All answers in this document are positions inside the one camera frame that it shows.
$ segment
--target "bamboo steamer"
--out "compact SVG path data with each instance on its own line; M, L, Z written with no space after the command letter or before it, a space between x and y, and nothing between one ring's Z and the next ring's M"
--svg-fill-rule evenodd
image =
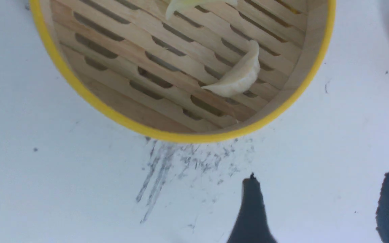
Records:
M248 134L306 89L328 49L334 0L239 0L176 12L170 0L31 0L45 47L71 86L148 137L216 142ZM258 80L222 98L201 89L260 47Z

